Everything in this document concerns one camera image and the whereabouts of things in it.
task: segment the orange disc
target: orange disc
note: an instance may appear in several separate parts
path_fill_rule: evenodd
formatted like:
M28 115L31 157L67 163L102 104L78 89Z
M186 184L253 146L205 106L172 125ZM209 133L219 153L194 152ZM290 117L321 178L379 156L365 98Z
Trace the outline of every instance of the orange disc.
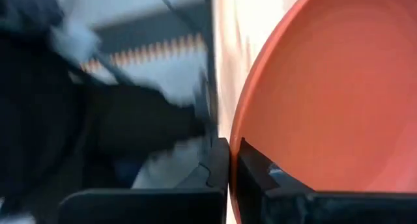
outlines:
M287 13L235 115L235 211L242 137L315 190L416 192L417 0L299 0Z

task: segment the dark glove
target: dark glove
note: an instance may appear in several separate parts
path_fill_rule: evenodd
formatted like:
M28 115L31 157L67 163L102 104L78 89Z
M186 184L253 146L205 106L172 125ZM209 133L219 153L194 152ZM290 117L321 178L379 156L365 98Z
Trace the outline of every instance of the dark glove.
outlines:
M45 35L63 20L57 0L0 0L0 31L27 38Z

